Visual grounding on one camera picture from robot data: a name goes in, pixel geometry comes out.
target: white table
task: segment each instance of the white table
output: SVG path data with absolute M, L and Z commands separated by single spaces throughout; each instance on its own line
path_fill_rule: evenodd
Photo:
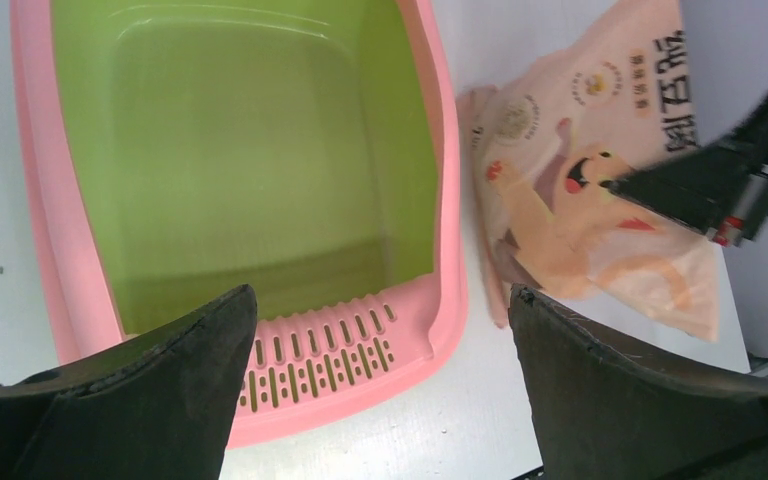
M 16 382 L 56 364 L 25 203 L 7 3 L 0 0 L 0 383 Z M 456 86 L 512 78 L 539 54 L 571 43 L 609 3 L 436 0 Z M 452 359 L 426 382 L 367 411 L 229 451 L 222 478 L 507 479 L 540 465 L 510 330 L 496 328 L 488 318 L 469 184 L 464 183 L 463 209 L 469 321 Z M 722 278 L 720 343 L 704 344 L 637 320 L 633 333 L 688 357 L 747 371 L 728 278 Z M 627 315 L 617 305 L 599 309 L 611 312 L 601 315 L 606 318 Z

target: cartoon dog illustration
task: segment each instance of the cartoon dog illustration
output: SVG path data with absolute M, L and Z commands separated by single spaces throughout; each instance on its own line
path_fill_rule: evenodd
M 572 122 L 561 120 L 561 140 L 554 158 L 533 186 L 505 159 L 486 170 L 486 179 L 510 217 L 503 238 L 492 245 L 496 271 L 508 283 L 524 283 L 558 298 L 580 298 L 591 287 L 607 289 L 635 271 L 664 278 L 674 307 L 691 308 L 684 277 L 665 258 L 635 255 L 619 259 L 591 281 L 589 252 L 616 229 L 662 234 L 658 219 L 648 211 L 611 195 L 600 186 L 631 171 L 616 153 L 599 143 L 573 148 Z

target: litter box grate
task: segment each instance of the litter box grate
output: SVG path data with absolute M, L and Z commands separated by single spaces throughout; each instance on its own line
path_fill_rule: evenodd
M 390 372 L 397 358 L 387 328 L 397 316 L 390 305 L 374 303 L 375 297 L 369 296 L 320 310 L 315 314 L 322 322 L 315 328 L 291 327 L 283 335 L 261 329 L 240 394 L 241 413 L 315 400 Z

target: white surface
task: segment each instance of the white surface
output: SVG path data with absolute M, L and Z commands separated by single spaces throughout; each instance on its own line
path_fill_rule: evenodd
M 768 2 L 688 1 L 684 12 L 700 140 L 708 141 L 768 89 Z M 726 261 L 746 345 L 768 356 L 768 223 L 757 243 L 727 250 Z
M 458 89 L 504 81 L 538 55 L 571 43 L 610 0 L 436 0 Z M 25 206 L 13 111 L 7 1 L 0 0 L 0 382 L 54 366 Z M 478 275 L 471 182 L 464 179 L 469 321 L 452 359 L 431 379 L 325 427 L 229 451 L 224 479 L 506 479 L 540 464 L 509 330 L 493 326 Z M 640 327 L 664 348 L 746 369 L 733 312 L 723 340 L 705 345 L 665 327 Z

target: plastic bag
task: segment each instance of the plastic bag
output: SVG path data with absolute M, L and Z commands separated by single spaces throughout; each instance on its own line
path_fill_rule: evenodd
M 716 339 L 715 247 L 600 186 L 698 146 L 681 28 L 677 0 L 619 0 L 570 48 L 458 100 L 500 326 L 524 283 Z

